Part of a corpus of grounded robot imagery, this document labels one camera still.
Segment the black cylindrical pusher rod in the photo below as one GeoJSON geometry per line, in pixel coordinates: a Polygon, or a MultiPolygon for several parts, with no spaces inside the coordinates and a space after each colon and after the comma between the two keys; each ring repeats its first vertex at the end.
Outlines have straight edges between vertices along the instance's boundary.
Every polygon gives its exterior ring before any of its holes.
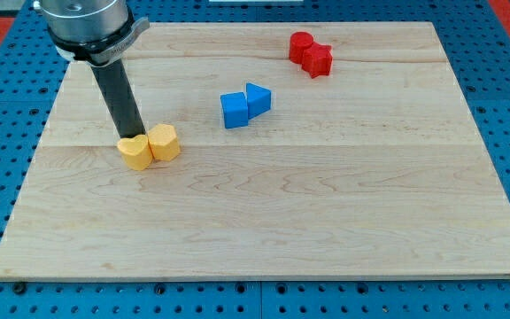
{"type": "Polygon", "coordinates": [[[119,136],[145,135],[146,129],[122,61],[91,67],[91,70],[119,136]]]}

